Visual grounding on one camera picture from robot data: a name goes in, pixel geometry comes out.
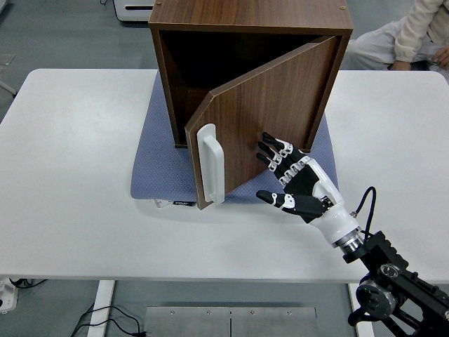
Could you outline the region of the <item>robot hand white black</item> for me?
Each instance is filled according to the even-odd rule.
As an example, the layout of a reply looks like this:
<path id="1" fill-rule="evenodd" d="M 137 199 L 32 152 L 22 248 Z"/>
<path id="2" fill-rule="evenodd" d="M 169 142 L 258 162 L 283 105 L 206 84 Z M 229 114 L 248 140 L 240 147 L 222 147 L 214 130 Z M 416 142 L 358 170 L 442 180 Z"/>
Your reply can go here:
<path id="1" fill-rule="evenodd" d="M 294 145 L 262 134 L 257 158 L 267 165 L 282 193 L 260 190 L 256 196 L 318 228 L 326 241 L 343 251 L 362 245 L 360 227 L 344 207 L 342 195 L 317 161 Z"/>

